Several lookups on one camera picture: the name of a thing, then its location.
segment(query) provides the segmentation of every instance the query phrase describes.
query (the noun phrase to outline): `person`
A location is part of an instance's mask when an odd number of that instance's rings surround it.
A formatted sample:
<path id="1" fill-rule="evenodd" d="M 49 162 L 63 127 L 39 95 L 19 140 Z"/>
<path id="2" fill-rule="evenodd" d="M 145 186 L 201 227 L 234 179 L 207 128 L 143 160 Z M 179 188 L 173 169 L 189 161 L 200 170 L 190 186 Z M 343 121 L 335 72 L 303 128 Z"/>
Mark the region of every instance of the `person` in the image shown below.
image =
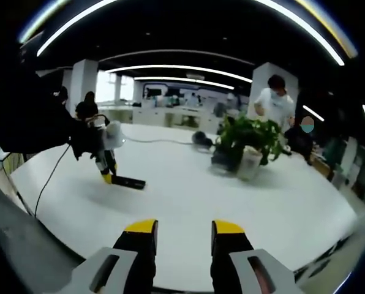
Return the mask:
<path id="1" fill-rule="evenodd" d="M 309 133 L 303 131 L 301 124 L 294 124 L 285 132 L 284 136 L 290 149 L 302 155 L 306 163 L 312 165 L 310 155 L 314 148 L 313 138 Z"/>
<path id="2" fill-rule="evenodd" d="M 268 79 L 268 88 L 254 102 L 255 112 L 272 120 L 285 131 L 294 125 L 294 102 L 287 94 L 285 80 L 279 75 Z"/>
<path id="3" fill-rule="evenodd" d="M 201 97 L 200 97 L 200 95 L 198 95 L 198 96 L 197 96 L 197 102 L 198 102 L 198 105 L 200 105 L 200 106 L 202 105 L 202 102 L 201 102 Z"/>
<path id="4" fill-rule="evenodd" d="M 95 101 L 94 92 L 90 91 L 86 94 L 84 101 L 77 105 L 75 116 L 80 121 L 85 121 L 87 118 L 92 118 L 98 114 L 98 106 Z"/>
<path id="5" fill-rule="evenodd" d="M 193 92 L 192 95 L 188 98 L 186 105 L 190 106 L 190 107 L 196 107 L 198 106 L 199 101 L 198 98 L 196 97 L 195 93 Z"/>
<path id="6" fill-rule="evenodd" d="M 227 107 L 229 109 L 239 110 L 241 109 L 241 98 L 238 94 L 229 93 L 227 95 Z"/>
<path id="7" fill-rule="evenodd" d="M 62 86 L 60 91 L 53 93 L 54 96 L 57 97 L 58 101 L 62 105 L 66 105 L 68 101 L 68 90 L 66 87 Z"/>

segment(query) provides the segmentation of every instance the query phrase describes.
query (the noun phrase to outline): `black ceiling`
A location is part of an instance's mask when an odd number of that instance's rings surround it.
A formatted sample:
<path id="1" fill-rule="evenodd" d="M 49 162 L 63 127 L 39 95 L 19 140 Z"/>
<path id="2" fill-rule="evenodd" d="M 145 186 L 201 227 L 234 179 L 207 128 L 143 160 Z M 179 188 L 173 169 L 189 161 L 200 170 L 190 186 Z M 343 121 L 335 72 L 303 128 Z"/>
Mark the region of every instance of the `black ceiling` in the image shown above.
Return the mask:
<path id="1" fill-rule="evenodd" d="M 71 1 L 24 48 L 35 54 L 63 23 L 97 0 Z M 341 67 L 310 35 L 289 19 L 253 0 L 118 0 L 88 15 L 57 38 L 36 59 L 37 69 L 72 66 L 84 58 L 104 60 L 101 69 L 143 64 L 176 64 L 223 70 L 247 78 L 265 62 L 299 78 L 304 103 L 330 115 L 344 108 L 365 126 L 365 8 L 355 1 L 326 0 L 322 6 L 356 45 L 349 60 L 334 37 L 294 0 L 277 0 L 308 21 L 340 54 Z M 196 50 L 216 55 L 157 50 Z M 152 53 L 128 54 L 152 50 Z M 186 77 L 186 70 L 146 69 L 132 76 Z M 250 84 L 200 72 L 206 80 L 234 86 L 249 95 Z M 335 93 L 329 96 L 328 91 Z"/>

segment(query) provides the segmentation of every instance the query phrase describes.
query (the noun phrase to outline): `potted plant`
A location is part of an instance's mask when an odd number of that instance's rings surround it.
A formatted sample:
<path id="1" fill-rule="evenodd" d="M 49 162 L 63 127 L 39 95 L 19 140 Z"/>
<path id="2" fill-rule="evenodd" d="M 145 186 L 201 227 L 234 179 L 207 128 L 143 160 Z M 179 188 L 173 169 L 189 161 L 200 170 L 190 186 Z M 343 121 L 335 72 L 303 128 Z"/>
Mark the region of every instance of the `potted plant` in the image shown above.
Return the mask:
<path id="1" fill-rule="evenodd" d="M 282 152 L 279 141 L 280 127 L 274 121 L 261 121 L 240 116 L 225 118 L 224 126 L 216 140 L 212 164 L 223 165 L 228 171 L 236 172 L 246 146 L 261 153 L 260 165 L 267 165 L 269 156 L 276 160 Z"/>

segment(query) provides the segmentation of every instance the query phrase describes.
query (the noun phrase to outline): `white table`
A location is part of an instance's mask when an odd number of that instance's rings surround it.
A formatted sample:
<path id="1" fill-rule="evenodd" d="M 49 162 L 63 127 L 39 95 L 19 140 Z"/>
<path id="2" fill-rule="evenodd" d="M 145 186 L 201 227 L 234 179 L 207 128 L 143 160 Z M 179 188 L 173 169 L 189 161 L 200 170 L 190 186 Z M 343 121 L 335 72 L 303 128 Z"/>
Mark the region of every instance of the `white table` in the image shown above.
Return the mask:
<path id="1" fill-rule="evenodd" d="M 140 140 L 189 142 L 192 132 L 123 125 Z M 33 157 L 12 175 L 34 209 L 38 194 L 65 146 Z M 210 172 L 210 154 L 176 143 L 127 141 L 116 150 L 118 173 L 147 181 L 145 190 L 107 185 L 88 154 L 71 150 L 43 192 L 38 217 L 63 243 L 88 258 L 111 247 L 127 225 L 159 220 L 156 287 L 209 292 L 212 288 L 211 221 L 245 229 L 290 270 L 317 258 L 343 237 L 356 214 L 339 192 L 302 157 L 281 156 L 251 184 Z"/>

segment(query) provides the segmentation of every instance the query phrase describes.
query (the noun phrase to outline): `green leaves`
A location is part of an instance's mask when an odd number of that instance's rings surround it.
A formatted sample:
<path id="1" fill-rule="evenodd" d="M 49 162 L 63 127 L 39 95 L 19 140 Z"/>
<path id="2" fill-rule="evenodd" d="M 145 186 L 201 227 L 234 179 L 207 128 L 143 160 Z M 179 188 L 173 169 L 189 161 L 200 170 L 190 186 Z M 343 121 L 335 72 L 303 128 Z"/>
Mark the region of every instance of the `green leaves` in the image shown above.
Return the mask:
<path id="1" fill-rule="evenodd" d="M 268 164 L 268 156 L 276 160 L 282 152 L 280 127 L 274 121 L 261 121 L 240 116 L 234 122 L 225 118 L 224 129 L 216 146 L 231 158 L 241 160 L 245 146 L 252 146 L 263 154 L 260 165 Z"/>

